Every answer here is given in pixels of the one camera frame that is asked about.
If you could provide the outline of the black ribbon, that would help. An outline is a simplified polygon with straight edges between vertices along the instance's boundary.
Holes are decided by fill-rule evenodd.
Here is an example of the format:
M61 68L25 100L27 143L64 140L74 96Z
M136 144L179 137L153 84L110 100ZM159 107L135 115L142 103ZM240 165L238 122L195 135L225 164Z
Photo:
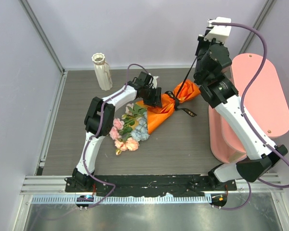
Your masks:
M187 79L196 60L197 60L197 57L195 57L183 82L178 84L173 91L166 91L162 95L161 99L163 101L163 108L160 111L160 116L162 119L164 120L168 119L170 116L172 116L172 114L175 111L179 111L179 110L186 112L191 117L196 116L196 114L193 111L189 110L188 108L179 107L180 104L186 101L189 101L200 94L200 91L195 85L195 83Z

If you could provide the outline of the orange wrapping paper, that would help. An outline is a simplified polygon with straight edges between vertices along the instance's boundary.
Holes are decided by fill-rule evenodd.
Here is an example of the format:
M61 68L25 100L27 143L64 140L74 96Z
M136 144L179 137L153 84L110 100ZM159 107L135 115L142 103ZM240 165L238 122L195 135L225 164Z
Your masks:
M199 94L199 88L194 82L188 79L185 83L180 83L173 91L166 91L161 95L161 108L148 106L145 105L143 101L138 101L136 104L147 110L148 134L151 134L175 111L184 111L189 116L195 117L196 114L193 111L180 105L194 99Z

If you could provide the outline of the artificial flower bunch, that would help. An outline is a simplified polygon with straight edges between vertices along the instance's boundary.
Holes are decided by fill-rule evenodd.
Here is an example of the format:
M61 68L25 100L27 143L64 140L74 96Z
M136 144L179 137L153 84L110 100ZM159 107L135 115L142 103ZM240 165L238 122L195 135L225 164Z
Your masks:
M116 155L138 150L140 142L149 138L147 109L136 103L127 104L125 113L114 118L109 136L114 141Z

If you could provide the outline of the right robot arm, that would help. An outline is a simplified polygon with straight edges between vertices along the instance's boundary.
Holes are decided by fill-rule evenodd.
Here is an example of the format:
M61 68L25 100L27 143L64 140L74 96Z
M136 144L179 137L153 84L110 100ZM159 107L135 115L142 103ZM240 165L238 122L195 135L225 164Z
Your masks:
M288 150L285 145L276 145L254 120L246 119L248 111L241 105L238 90L224 73L232 63L228 49L215 38L208 41L199 35L197 40L195 83L203 99L230 125L247 154L243 160L210 170L208 185L219 190L230 180L254 182L284 158Z

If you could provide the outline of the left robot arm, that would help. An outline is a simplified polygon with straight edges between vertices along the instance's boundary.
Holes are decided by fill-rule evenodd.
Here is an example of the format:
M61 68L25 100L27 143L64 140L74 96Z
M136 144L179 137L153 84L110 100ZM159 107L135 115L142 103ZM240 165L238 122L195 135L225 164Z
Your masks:
M95 180L95 162L104 138L113 127L115 112L127 103L141 98L149 106L161 107L161 88L157 86L158 77L141 72L138 77L128 81L117 92L103 97L94 97L84 119L86 140L77 166L72 176L65 178L66 192L88 192Z

